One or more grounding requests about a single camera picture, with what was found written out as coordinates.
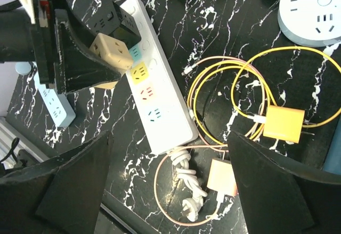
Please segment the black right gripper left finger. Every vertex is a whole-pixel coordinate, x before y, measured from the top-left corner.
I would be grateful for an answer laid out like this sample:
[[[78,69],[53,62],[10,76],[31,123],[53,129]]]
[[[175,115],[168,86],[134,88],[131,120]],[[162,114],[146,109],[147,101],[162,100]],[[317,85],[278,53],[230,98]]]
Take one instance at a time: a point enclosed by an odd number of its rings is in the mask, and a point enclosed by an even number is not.
[[[110,157],[106,131],[1,177],[1,233],[93,233]]]

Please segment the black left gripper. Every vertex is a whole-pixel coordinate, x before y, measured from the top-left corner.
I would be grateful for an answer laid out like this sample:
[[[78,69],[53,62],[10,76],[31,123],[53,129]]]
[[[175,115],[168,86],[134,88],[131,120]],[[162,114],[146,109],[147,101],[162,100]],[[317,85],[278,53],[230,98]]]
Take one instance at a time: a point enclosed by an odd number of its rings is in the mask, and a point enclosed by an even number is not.
[[[67,0],[33,0],[35,24],[19,2],[1,5],[1,61],[36,62],[40,83],[68,94],[116,82],[121,73],[90,50],[94,34]]]

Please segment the white multicolour power strip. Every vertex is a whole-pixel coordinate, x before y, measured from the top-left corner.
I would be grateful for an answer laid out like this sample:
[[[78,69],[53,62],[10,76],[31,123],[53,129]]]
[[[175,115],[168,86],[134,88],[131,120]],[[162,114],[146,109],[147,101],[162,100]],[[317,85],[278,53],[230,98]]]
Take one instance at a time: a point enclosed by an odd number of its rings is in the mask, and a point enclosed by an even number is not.
[[[126,77],[152,154],[160,155],[198,137],[184,97],[141,0],[126,0],[122,9],[133,17],[141,41],[129,52]]]

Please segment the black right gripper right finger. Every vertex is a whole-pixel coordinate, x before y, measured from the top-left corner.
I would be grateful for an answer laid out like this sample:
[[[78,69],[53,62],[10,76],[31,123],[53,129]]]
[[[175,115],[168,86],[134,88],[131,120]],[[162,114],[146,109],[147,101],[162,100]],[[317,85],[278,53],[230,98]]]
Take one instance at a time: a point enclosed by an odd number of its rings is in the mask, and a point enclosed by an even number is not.
[[[340,233],[340,175],[236,132],[228,147],[249,233]]]

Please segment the black cube socket adapter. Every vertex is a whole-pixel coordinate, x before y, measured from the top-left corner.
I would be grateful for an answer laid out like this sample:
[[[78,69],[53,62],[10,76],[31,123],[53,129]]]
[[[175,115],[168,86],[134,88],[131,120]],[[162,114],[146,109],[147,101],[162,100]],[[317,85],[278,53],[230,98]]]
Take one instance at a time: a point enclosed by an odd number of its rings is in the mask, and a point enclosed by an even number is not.
[[[124,42],[129,50],[141,41],[134,18],[113,1],[102,5],[88,26],[95,34],[102,33]]]

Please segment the beige travel adapter cube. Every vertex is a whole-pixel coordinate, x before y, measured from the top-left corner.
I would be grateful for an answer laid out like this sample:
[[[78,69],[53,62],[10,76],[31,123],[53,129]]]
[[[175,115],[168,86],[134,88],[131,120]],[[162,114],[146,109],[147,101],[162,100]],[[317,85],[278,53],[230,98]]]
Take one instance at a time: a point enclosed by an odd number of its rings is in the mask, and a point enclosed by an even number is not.
[[[124,76],[127,70],[133,65],[133,58],[129,53],[126,44],[118,39],[103,33],[98,33],[93,41],[90,50],[98,55],[109,65],[115,67],[120,73],[120,79]],[[113,89],[120,81],[106,82],[95,86],[101,89]]]

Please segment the yellow USB charger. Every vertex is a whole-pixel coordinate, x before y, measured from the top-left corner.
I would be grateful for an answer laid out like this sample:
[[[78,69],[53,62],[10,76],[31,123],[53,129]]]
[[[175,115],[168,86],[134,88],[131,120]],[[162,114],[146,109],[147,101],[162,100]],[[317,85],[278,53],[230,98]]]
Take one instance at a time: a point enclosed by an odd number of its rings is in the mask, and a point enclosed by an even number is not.
[[[265,116],[263,136],[298,143],[304,116],[304,110],[270,105]]]

